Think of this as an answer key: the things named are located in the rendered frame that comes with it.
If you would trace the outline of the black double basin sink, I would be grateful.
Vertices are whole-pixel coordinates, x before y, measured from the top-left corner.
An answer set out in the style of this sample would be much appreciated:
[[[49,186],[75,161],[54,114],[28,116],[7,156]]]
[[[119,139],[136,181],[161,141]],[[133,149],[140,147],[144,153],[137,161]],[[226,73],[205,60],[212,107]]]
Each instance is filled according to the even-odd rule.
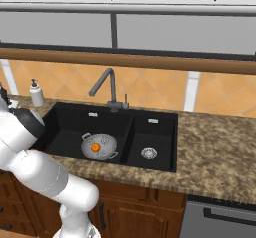
[[[46,132],[33,147],[50,155],[82,159],[85,133],[108,134],[117,140],[118,155],[110,161],[132,167],[174,172],[177,165],[178,115],[144,110],[120,110],[56,103],[43,117]],[[151,160],[144,148],[157,151]]]

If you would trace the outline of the grey sink faucet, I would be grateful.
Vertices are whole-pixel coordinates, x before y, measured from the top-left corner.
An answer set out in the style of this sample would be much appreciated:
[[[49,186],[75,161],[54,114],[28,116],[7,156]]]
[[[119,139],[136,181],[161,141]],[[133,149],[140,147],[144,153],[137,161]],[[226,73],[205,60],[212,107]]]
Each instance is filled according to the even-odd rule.
[[[123,108],[122,102],[116,101],[116,86],[115,86],[115,73],[112,68],[107,68],[98,81],[94,84],[94,86],[89,91],[89,95],[94,97],[97,91],[100,89],[101,85],[105,82],[107,77],[110,77],[110,89],[111,89],[111,100],[107,102],[107,107],[110,109],[112,113],[118,112]]]

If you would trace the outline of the white metal colander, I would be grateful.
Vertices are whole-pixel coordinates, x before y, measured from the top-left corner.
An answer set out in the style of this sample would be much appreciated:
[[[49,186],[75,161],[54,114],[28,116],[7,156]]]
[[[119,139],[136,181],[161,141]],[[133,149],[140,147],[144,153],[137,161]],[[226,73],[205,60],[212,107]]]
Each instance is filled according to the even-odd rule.
[[[92,160],[110,160],[118,155],[117,141],[114,137],[108,134],[90,134],[85,133],[82,136],[81,150],[85,157]],[[91,146],[98,143],[101,148],[99,152],[93,152]]]

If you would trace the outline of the silver sink drain strainer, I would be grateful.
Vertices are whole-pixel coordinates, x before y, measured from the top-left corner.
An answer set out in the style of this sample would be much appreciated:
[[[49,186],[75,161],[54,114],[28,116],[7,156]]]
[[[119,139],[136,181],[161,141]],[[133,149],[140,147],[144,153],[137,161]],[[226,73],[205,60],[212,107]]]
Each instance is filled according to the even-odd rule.
[[[145,159],[151,160],[157,157],[157,151],[154,148],[147,147],[141,151],[141,156]]]

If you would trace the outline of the brown wooden window sill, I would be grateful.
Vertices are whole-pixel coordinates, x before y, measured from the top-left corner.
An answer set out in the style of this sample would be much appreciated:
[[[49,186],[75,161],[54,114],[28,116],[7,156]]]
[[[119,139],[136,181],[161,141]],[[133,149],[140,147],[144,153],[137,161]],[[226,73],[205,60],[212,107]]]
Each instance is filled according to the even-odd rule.
[[[0,59],[256,75],[256,61],[0,48]]]

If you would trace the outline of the grey window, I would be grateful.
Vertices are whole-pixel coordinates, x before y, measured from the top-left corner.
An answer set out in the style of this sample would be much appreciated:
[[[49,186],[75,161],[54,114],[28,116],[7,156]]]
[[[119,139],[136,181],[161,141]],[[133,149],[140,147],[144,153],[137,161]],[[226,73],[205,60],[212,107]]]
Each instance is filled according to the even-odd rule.
[[[0,0],[0,48],[256,60],[256,0]]]

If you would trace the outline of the white soap dispenser bottle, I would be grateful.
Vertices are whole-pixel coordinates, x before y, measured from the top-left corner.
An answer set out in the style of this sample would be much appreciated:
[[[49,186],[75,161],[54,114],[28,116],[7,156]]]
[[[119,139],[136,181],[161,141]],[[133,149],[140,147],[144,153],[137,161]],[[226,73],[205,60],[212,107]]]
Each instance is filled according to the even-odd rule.
[[[32,84],[30,85],[30,96],[35,107],[42,107],[44,105],[43,90],[35,79],[32,79]]]

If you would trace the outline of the brown wooden cabinet door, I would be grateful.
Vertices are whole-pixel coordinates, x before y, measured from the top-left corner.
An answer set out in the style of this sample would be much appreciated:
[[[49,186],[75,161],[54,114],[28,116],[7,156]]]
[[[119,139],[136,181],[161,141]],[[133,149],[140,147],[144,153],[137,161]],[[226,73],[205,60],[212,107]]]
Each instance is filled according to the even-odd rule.
[[[101,229],[99,202],[90,212],[102,238],[179,238],[186,202],[184,193],[91,179],[104,203]]]

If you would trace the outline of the grey dishwasher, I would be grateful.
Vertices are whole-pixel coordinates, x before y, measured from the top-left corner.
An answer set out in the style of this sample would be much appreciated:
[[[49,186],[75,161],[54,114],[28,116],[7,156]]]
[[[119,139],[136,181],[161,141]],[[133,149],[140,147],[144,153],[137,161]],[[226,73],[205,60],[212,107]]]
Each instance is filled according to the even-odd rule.
[[[205,218],[203,208],[218,215],[256,221],[256,205],[189,195],[179,238],[256,238],[256,226]]]

